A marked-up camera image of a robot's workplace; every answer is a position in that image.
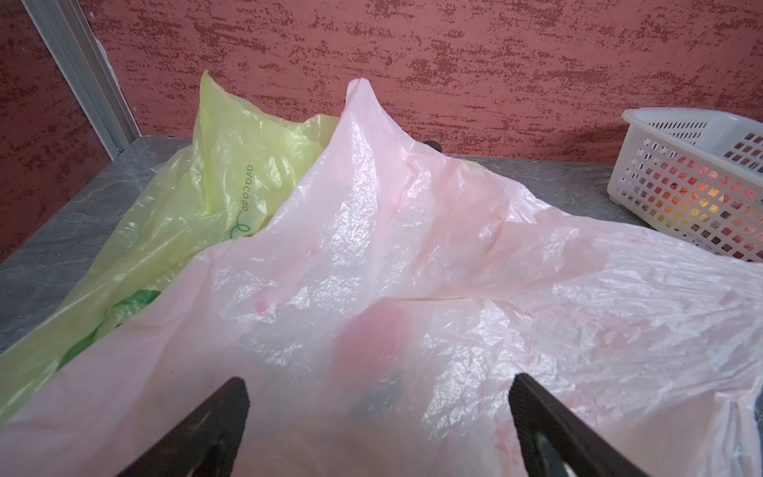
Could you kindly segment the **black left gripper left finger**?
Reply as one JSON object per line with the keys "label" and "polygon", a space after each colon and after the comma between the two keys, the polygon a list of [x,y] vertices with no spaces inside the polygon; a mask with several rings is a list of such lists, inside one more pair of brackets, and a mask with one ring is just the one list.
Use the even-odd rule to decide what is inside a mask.
{"label": "black left gripper left finger", "polygon": [[249,408],[244,380],[229,379],[119,474],[230,476]]}

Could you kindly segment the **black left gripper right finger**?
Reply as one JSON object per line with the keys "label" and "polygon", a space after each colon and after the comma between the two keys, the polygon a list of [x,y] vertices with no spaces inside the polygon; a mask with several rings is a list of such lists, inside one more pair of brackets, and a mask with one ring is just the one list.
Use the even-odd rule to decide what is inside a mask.
{"label": "black left gripper right finger", "polygon": [[508,401],[530,476],[643,476],[528,374],[514,377]]}

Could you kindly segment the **pink plastic bag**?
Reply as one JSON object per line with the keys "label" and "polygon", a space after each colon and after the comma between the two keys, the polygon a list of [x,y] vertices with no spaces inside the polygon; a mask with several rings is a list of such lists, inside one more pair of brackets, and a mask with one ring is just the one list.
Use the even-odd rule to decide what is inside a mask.
{"label": "pink plastic bag", "polygon": [[239,377],[236,476],[520,476],[520,373],[652,476],[758,476],[761,265],[570,216],[415,142],[356,79],[270,224],[43,387],[1,472],[115,475]]}

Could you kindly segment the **green avocado plastic bag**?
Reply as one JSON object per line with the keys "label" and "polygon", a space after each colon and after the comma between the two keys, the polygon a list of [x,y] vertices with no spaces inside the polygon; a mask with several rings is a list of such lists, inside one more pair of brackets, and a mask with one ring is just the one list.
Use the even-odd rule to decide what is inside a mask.
{"label": "green avocado plastic bag", "polygon": [[338,124],[270,115],[209,74],[199,93],[191,144],[158,170],[58,308],[2,354],[2,419],[152,303],[196,254],[263,229]]}

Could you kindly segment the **white plastic basket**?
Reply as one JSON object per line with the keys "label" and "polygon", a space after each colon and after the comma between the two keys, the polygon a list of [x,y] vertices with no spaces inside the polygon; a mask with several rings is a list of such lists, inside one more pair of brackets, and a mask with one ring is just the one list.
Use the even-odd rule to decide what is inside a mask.
{"label": "white plastic basket", "polygon": [[706,109],[629,109],[607,192],[655,230],[762,260],[762,125]]}

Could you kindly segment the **left aluminium corner post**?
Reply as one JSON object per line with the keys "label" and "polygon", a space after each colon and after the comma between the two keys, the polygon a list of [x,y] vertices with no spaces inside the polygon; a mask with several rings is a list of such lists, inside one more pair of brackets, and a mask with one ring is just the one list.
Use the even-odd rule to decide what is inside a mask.
{"label": "left aluminium corner post", "polygon": [[24,0],[23,5],[109,158],[115,161],[141,132],[83,8],[72,0]]}

